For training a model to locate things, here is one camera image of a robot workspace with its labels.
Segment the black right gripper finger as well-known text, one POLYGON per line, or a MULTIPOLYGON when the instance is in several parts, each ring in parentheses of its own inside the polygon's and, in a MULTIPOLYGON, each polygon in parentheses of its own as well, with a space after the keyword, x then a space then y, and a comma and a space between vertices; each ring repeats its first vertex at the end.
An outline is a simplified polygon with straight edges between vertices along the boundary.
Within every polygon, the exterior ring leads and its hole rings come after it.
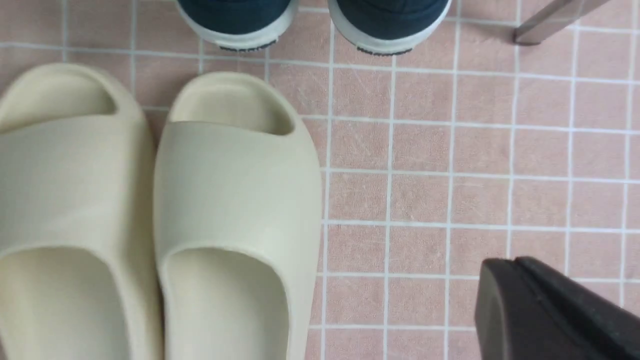
POLYGON ((483 360, 637 360, 640 321, 531 256, 480 265, 474 313, 483 360))

